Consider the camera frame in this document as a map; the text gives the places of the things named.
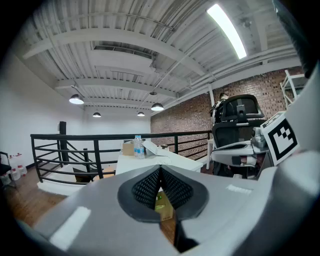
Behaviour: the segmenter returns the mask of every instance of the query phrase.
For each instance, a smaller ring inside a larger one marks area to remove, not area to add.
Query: white shelf
[[[304,74],[290,75],[288,70],[285,70],[285,74],[285,79],[280,83],[280,86],[285,100],[286,109],[288,109],[288,107],[298,98],[296,89],[302,89],[305,86],[307,79]],[[286,95],[286,90],[292,90],[293,100]]]

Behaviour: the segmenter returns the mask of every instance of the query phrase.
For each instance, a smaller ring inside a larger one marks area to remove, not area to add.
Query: person
[[[210,109],[211,121],[213,125],[216,123],[221,123],[222,103],[228,98],[229,96],[222,92],[219,96],[219,101],[217,101]]]

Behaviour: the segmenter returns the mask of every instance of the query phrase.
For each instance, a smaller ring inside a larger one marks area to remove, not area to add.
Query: office chair
[[[232,177],[239,173],[247,177],[248,168],[255,168],[251,162],[243,163],[242,157],[249,159],[248,157],[269,151],[267,146],[256,146],[251,142],[253,128],[259,128],[266,120],[248,119],[263,117],[264,114],[253,95],[236,95],[223,102],[221,123],[216,123],[212,128],[216,145],[216,149],[211,153],[214,175]]]

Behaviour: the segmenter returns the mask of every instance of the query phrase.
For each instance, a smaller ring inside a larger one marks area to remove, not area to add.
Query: mesh chair back
[[[260,106],[255,96],[242,94],[230,97],[223,102],[223,111],[221,121],[237,120],[237,106],[244,105],[246,118],[263,118]]]
[[[252,136],[253,127],[259,127],[265,121],[249,121],[246,126],[237,126],[236,122],[217,123],[212,129],[215,144],[219,148],[232,143],[249,141]]]

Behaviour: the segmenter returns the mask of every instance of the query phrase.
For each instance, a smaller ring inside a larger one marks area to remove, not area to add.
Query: ceiling
[[[206,13],[219,3],[247,57]],[[297,66],[299,60],[271,0],[51,0],[21,31],[56,78],[64,97],[83,94],[85,108],[134,113],[169,108],[228,83]]]

